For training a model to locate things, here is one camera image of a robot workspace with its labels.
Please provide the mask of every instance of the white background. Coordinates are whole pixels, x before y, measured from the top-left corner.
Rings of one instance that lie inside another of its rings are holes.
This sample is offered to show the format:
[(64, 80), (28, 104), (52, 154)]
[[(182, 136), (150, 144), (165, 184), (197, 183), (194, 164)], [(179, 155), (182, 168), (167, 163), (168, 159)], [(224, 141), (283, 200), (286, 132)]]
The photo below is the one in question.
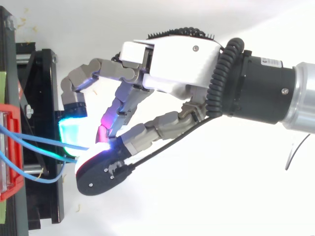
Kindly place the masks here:
[[(312, 1), (0, 0), (0, 4), (22, 25), (16, 31), (18, 42), (34, 41), (37, 49), (58, 54), (59, 81), (93, 58), (110, 59), (125, 41), (185, 26), (214, 33), (222, 45), (241, 37), (254, 56), (280, 59), (286, 67), (315, 63)], [(118, 85), (102, 80), (85, 92), (94, 132)], [(130, 126), (179, 110), (181, 103), (154, 93), (140, 104)], [(42, 229), (30, 235), (315, 235), (315, 137), (310, 136), (289, 171), (284, 170), (292, 142), (304, 136), (280, 124), (220, 118), (96, 197), (79, 194), (74, 166), (68, 164), (64, 220), (58, 225), (43, 220)]]

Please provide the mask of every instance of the blue light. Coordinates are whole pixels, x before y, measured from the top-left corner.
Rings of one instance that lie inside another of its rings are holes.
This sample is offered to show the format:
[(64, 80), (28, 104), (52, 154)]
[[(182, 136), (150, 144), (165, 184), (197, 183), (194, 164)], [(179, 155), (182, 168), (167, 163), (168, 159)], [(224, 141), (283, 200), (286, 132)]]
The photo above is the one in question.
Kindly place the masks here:
[[(59, 133), (63, 143), (82, 147), (91, 147), (95, 143), (95, 131), (87, 117), (60, 120)], [(65, 147), (64, 150), (71, 156), (80, 156), (85, 152), (68, 147)]]

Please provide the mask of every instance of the black coiled cable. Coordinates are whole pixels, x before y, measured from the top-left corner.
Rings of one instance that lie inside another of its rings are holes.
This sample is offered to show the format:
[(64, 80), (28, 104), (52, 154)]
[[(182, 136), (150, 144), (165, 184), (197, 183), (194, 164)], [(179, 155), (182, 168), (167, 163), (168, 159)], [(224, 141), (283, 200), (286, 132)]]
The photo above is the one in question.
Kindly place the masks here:
[(240, 38), (233, 38), (223, 50), (213, 71), (210, 81), (207, 100), (206, 115), (210, 118), (217, 118), (223, 115), (222, 97), (230, 70), (235, 63), (237, 57), (244, 50), (244, 42)]

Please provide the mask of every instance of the blue cable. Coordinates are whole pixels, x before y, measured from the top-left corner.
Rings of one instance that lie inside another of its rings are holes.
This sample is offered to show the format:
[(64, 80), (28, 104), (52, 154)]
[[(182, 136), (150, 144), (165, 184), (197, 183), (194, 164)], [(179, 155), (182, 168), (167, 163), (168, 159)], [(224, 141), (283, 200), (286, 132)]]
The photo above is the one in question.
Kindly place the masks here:
[(61, 168), (60, 173), (53, 179), (44, 179), (44, 178), (37, 178), (35, 176), (31, 176), (30, 174), (25, 173), (20, 168), (18, 168), (16, 165), (14, 165), (4, 154), (2, 151), (0, 151), (0, 159), (2, 159), (9, 167), (11, 167), (14, 171), (16, 171), (18, 174), (24, 176), (25, 178), (28, 178), (30, 180), (40, 182), (40, 183), (54, 183), (56, 182), (62, 175), (65, 167), (65, 162), (63, 162), (63, 167)]
[(72, 144), (65, 144), (56, 140), (52, 140), (52, 139), (45, 139), (42, 137), (37, 137), (37, 136), (33, 136), (33, 135), (28, 135), (28, 134), (21, 134), (21, 133), (13, 133), (15, 136), (17, 136), (20, 139), (26, 139), (26, 140), (30, 140), (30, 141), (35, 141), (38, 143), (44, 143), (44, 144), (50, 144), (50, 145), (54, 145), (54, 146), (59, 146), (59, 147), (67, 147), (67, 148), (72, 148), (72, 149), (77, 149), (77, 150), (88, 150), (87, 147), (80, 147), (80, 146), (76, 146), (76, 145), (72, 145)]
[(26, 147), (26, 148), (28, 148), (28, 149), (30, 149), (32, 151), (38, 152), (38, 153), (40, 153), (42, 155), (46, 155), (46, 156), (52, 157), (52, 158), (60, 160), (60, 161), (65, 161), (65, 162), (70, 162), (70, 163), (76, 163), (77, 162), (74, 159), (67, 158), (67, 157), (62, 157), (62, 156), (59, 156), (58, 154), (55, 154), (53, 152), (46, 151), (46, 150), (43, 150), (41, 148), (35, 147), (35, 146), (33, 146), (33, 145), (23, 141), (22, 139), (19, 139), (11, 131), (7, 130), (2, 125), (0, 125), (0, 133), (3, 133), (4, 135), (10, 137), (11, 139), (16, 141), (17, 143), (21, 144), (22, 146), (24, 146), (24, 147)]

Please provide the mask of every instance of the robotic hand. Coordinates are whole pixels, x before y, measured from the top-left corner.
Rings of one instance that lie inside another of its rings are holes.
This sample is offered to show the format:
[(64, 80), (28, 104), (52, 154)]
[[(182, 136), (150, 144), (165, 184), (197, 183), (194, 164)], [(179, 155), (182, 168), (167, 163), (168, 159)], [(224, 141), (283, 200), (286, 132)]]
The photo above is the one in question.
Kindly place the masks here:
[[(76, 164), (79, 191), (97, 195), (113, 188), (137, 166), (222, 115), (282, 122), (288, 129), (315, 133), (315, 65), (283, 68), (281, 61), (251, 54), (244, 51), (239, 38), (223, 48), (212, 36), (183, 28), (125, 42), (112, 60), (93, 59), (71, 71), (61, 82), (65, 116), (87, 115), (81, 90), (99, 77), (121, 81), (112, 106), (101, 119), (97, 144)], [(190, 101), (179, 113), (156, 117), (116, 137), (137, 105), (154, 90)], [(173, 140), (134, 164), (124, 163), (159, 139)], [(111, 148), (105, 150), (104, 143)]]

